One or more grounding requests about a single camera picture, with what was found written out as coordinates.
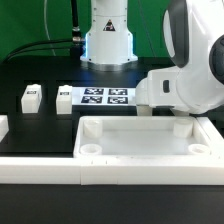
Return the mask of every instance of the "black cable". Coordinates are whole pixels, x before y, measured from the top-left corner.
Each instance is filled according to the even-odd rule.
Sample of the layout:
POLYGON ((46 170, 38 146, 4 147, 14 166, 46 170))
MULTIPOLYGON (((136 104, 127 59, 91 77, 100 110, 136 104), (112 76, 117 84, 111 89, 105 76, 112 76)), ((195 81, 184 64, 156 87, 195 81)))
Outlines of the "black cable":
POLYGON ((146 24, 146 19, 145 19, 145 16, 144 16, 144 13, 143 13, 143 9, 142 9, 142 3, 140 0, 138 0, 138 7, 139 7, 139 12, 140 12, 140 16, 142 18, 142 22, 143 22, 143 26, 145 28, 145 32, 146 32, 146 35, 148 37, 148 40, 149 40, 149 47, 153 53, 153 56, 154 58, 156 58, 156 53, 155 53, 155 50, 153 48, 153 44, 152 44, 152 40, 151 40, 151 37, 150 37, 150 32, 147 28, 147 24, 146 24))
POLYGON ((23 53, 28 53, 28 52, 33 52, 33 51, 44 51, 44 50, 66 50, 70 49, 71 47, 49 47, 49 48, 37 48, 37 49, 30 49, 30 50, 24 50, 24 51, 17 51, 14 53, 9 54, 1 63, 6 63, 8 62, 12 57, 16 56, 17 54, 23 54, 23 53))
POLYGON ((77 1, 71 0, 72 5, 72 24, 73 27, 79 27, 79 19, 78 19, 78 7, 77 7, 77 1))
POLYGON ((38 45, 47 45, 47 44, 60 44, 60 43, 70 43, 72 42, 72 39, 59 39, 59 40, 44 40, 44 41, 37 41, 37 42, 33 42, 33 43, 29 43, 29 44, 25 44, 21 47, 16 48, 15 50, 13 50, 12 52, 10 52, 9 54, 24 50, 26 48, 30 48, 30 47, 35 47, 38 45))

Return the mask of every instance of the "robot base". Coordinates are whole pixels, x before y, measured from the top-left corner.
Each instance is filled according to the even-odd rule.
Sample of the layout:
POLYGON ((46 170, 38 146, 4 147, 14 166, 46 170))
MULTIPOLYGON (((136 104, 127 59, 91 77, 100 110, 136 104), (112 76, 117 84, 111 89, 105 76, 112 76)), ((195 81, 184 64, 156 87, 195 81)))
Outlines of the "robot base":
POLYGON ((81 61, 81 66, 85 68, 90 68, 97 71, 103 72, 118 72, 123 71, 129 68, 136 68, 138 62, 137 61, 130 61, 124 64, 113 65, 113 64, 95 64, 88 61, 81 61))

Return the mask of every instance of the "robot logo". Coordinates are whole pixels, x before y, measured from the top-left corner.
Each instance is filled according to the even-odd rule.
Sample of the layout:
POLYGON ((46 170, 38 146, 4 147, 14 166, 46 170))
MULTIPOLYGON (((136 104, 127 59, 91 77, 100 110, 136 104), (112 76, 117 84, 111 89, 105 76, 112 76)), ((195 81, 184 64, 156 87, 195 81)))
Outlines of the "robot logo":
POLYGON ((116 31, 114 28, 114 25, 112 23, 112 20, 109 20, 107 25, 104 27, 103 31, 116 31))

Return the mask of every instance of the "white platform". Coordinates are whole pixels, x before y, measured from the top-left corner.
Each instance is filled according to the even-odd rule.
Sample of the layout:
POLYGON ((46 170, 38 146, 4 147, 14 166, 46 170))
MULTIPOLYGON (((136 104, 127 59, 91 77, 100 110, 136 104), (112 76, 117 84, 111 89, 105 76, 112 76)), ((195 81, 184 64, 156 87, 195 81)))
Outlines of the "white platform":
POLYGON ((193 119, 190 138, 177 138, 175 121, 175 117, 83 117, 74 149, 78 158, 0 157, 0 183, 224 185, 222 136, 207 118, 198 118, 193 119), (93 122, 98 132, 86 137, 83 124, 88 119, 101 119, 102 127, 93 122), (83 145, 93 143, 101 146, 98 155, 80 153, 83 145), (188 155, 192 143, 206 145, 211 154, 188 155))

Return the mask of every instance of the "white robot housing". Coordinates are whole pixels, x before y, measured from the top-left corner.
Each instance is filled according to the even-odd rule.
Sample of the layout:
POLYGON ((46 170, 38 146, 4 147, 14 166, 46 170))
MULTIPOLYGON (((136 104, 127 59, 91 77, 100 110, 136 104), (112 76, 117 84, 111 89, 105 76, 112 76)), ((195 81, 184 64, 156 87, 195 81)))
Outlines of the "white robot housing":
POLYGON ((82 65, 101 71, 119 71, 137 61, 133 35, 127 28, 128 0, 91 0, 92 27, 86 34, 82 65))
POLYGON ((171 0, 163 33, 174 67, 150 71, 138 105, 201 114, 224 104, 224 3, 171 0))

